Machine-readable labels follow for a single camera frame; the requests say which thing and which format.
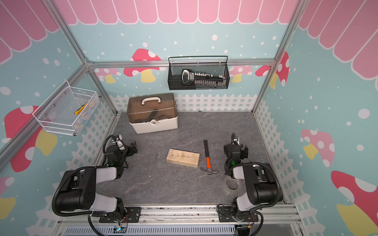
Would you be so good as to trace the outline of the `wooden block with nails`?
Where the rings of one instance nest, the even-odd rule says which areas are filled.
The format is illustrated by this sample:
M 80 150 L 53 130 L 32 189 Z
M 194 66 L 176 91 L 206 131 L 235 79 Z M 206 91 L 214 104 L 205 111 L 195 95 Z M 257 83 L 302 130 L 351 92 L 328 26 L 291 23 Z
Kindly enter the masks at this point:
M 166 158 L 168 163 L 184 165 L 189 167 L 198 167 L 200 154 L 177 149 L 170 149 Z

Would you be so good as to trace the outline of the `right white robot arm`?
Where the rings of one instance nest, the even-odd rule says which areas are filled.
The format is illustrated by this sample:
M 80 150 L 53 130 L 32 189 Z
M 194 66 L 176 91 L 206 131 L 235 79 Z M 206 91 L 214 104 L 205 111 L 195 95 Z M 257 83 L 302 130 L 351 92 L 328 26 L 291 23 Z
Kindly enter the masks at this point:
M 244 181 L 246 192 L 235 197 L 231 205 L 216 206 L 220 222 L 236 222 L 235 236 L 255 236 L 262 229 L 264 208 L 273 207 L 283 200 L 279 180 L 268 163 L 247 162 L 249 149 L 232 133 L 230 144 L 224 145 L 226 161 L 224 171 L 232 180 Z

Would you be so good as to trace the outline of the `orange black claw hammer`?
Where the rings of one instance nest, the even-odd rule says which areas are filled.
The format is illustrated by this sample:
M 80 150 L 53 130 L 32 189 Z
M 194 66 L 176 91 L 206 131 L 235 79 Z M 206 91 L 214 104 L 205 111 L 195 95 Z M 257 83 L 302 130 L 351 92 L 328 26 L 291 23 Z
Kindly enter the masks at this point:
M 209 152 L 209 147 L 208 147 L 208 141 L 204 140 L 204 148 L 205 148 L 205 157 L 206 157 L 206 168 L 200 167 L 201 171 L 203 171 L 206 174 L 217 174 L 217 170 L 213 170 L 211 166 L 211 161 L 210 161 L 210 152 Z

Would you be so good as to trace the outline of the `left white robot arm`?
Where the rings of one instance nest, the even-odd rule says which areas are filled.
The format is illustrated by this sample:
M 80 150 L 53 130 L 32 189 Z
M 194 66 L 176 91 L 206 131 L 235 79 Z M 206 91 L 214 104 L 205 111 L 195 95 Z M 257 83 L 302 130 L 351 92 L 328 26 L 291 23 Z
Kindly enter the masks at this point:
M 125 234 L 128 224 L 140 219 L 140 207 L 125 207 L 118 197 L 107 197 L 97 193 L 99 183 L 119 179 L 129 166 L 127 157 L 138 152 L 135 141 L 126 145 L 121 135 L 108 136 L 102 146 L 104 161 L 100 166 L 83 166 L 66 171 L 52 199 L 52 210 L 57 216 L 87 216 L 92 232 L 98 236 L 92 221 L 97 217 L 100 223 L 117 223 L 114 234 Z

